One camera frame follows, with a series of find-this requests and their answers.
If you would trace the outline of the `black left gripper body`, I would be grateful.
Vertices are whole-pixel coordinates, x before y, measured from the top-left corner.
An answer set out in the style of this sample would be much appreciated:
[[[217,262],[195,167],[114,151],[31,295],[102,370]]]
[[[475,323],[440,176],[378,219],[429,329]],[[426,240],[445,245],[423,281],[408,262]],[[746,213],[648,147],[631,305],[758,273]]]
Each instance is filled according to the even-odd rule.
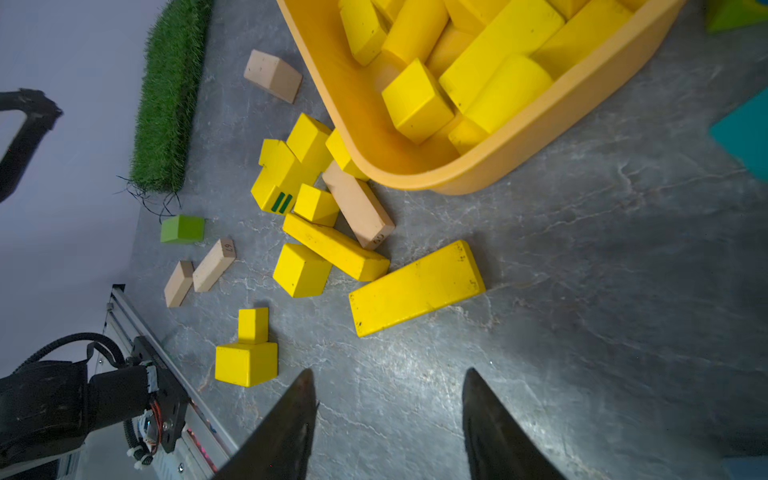
[[[1,111],[20,111],[26,116],[1,160],[1,201],[4,201],[17,189],[35,151],[63,111],[43,91],[24,88],[2,92]]]

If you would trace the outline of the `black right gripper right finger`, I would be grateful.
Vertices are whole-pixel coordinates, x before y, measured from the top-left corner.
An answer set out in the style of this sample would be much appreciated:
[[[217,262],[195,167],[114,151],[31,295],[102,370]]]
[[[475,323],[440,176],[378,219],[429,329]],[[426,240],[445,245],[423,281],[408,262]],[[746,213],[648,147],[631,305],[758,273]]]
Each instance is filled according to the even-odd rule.
[[[565,479],[474,368],[466,372],[462,404],[471,478]]]

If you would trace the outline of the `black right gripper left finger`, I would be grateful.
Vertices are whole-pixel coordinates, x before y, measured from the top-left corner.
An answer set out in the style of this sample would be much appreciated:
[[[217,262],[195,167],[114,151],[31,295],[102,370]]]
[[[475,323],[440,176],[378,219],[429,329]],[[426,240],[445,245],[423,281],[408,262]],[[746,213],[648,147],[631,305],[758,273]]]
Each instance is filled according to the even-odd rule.
[[[216,479],[304,479],[318,401],[314,374],[303,370]]]

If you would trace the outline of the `yellow plastic tub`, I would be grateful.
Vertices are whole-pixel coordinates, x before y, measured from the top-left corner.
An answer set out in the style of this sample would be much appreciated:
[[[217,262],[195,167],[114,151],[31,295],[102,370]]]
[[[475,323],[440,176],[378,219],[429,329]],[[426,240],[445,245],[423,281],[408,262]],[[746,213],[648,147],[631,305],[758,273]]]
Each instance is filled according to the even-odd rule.
[[[678,1],[283,1],[353,163],[461,195],[516,169],[634,76]]]

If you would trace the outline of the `yellow block bottom wide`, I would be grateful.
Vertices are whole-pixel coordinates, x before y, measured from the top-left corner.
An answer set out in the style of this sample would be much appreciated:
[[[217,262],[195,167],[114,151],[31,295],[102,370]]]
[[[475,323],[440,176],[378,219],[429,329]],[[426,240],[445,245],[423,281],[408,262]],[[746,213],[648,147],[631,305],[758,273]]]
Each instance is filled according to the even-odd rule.
[[[232,343],[216,347],[215,379],[250,388],[278,376],[278,344]]]

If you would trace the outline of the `yellow small cube bottom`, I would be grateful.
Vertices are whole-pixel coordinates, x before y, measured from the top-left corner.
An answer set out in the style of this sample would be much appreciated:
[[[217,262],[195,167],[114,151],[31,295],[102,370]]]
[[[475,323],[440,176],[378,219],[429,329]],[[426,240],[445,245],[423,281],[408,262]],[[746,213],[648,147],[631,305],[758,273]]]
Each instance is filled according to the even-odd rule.
[[[269,340],[269,309],[241,309],[238,312],[237,339],[242,344],[261,344]]]

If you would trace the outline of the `green artificial grass mat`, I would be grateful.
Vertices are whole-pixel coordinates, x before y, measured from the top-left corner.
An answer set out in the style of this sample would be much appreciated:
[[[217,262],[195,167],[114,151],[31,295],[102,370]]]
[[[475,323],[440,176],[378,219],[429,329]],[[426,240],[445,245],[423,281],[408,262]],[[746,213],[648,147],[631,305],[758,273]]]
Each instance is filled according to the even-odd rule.
[[[213,5],[170,1],[150,29],[130,170],[141,191],[183,186]]]

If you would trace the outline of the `yellow cube below flat block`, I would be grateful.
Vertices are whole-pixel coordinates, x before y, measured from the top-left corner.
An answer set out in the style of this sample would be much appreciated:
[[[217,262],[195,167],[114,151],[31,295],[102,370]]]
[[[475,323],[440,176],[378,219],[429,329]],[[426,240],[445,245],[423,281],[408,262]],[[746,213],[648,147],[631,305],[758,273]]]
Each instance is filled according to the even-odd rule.
[[[275,267],[274,280],[292,297],[323,293],[332,264],[302,244],[285,244]]]

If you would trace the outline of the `yellow long block diagonal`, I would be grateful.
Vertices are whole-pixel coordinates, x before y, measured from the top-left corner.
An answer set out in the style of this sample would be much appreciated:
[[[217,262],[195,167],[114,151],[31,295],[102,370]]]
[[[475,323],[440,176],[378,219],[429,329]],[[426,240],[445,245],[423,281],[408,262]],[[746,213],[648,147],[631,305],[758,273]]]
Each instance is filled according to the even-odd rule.
[[[349,302],[362,338],[485,291],[469,244],[458,240],[351,292]]]

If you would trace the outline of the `green rectangular block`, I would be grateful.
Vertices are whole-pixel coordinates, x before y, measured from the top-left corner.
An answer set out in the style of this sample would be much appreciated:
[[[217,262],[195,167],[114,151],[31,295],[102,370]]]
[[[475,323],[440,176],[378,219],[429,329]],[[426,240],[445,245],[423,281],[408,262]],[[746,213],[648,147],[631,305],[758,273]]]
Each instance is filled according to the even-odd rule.
[[[196,216],[177,215],[161,224],[160,241],[168,244],[192,244],[204,239],[205,219]]]

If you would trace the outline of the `natural wood block lower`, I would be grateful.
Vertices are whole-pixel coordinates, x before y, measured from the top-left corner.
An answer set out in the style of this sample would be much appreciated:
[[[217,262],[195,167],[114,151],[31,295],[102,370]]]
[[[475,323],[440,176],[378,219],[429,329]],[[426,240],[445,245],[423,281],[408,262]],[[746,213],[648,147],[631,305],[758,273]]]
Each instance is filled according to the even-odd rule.
[[[165,288],[164,297],[168,308],[179,307],[193,285],[194,267],[191,261],[181,260],[176,265]]]

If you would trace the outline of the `natural wood long block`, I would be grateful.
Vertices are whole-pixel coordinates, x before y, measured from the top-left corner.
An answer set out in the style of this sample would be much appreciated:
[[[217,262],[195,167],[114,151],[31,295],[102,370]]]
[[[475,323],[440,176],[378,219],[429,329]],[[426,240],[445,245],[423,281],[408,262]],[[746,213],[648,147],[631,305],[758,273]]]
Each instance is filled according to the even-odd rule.
[[[208,292],[236,260],[236,249],[231,238],[220,238],[193,272],[196,292]]]

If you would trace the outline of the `yellow flat horizontal block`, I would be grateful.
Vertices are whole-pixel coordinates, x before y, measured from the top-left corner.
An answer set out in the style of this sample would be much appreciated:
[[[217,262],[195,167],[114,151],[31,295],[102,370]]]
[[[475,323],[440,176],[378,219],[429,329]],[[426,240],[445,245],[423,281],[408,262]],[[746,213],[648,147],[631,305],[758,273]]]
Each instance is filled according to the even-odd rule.
[[[365,250],[356,240],[332,227],[314,224],[290,213],[285,217],[283,230],[357,281],[374,281],[389,270],[388,258]]]

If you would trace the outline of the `natural wood cube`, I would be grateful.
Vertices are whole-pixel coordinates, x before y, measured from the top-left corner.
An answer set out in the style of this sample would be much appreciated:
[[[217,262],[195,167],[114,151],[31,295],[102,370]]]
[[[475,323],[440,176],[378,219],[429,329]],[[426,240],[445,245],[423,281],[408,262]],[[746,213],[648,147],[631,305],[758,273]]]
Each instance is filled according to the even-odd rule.
[[[302,74],[285,60],[253,49],[244,78],[273,96],[293,104],[303,80]]]

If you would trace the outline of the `natural wood centre block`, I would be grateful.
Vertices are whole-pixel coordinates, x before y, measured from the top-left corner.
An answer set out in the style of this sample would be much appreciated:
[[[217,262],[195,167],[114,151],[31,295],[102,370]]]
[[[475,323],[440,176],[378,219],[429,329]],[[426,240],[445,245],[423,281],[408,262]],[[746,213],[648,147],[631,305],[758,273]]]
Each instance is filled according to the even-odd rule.
[[[322,178],[341,213],[365,250],[375,250],[395,224],[367,182],[345,173],[332,161]]]

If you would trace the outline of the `teal block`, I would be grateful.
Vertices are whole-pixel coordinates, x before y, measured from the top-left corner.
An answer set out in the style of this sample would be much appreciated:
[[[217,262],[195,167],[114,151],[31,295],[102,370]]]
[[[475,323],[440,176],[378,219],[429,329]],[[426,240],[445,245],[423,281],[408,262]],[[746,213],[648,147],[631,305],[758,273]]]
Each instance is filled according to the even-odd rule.
[[[711,137],[755,178],[767,182],[767,89],[709,130]]]

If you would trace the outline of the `green arch block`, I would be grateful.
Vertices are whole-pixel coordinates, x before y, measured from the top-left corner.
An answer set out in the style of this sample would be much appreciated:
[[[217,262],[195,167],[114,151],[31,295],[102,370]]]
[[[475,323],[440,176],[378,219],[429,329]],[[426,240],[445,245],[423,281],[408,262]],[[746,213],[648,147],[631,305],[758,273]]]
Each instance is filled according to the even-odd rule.
[[[706,31],[717,33],[767,21],[767,0],[707,0]]]

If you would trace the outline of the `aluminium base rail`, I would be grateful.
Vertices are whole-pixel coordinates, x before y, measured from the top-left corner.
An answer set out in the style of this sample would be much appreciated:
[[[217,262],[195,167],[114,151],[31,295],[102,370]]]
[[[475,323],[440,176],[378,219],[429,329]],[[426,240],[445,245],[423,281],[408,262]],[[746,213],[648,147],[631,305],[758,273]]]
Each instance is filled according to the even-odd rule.
[[[139,316],[123,285],[112,287],[102,334],[126,360],[148,370],[149,408],[132,419],[129,445],[122,422],[89,434],[78,479],[211,479],[238,446],[157,336]]]

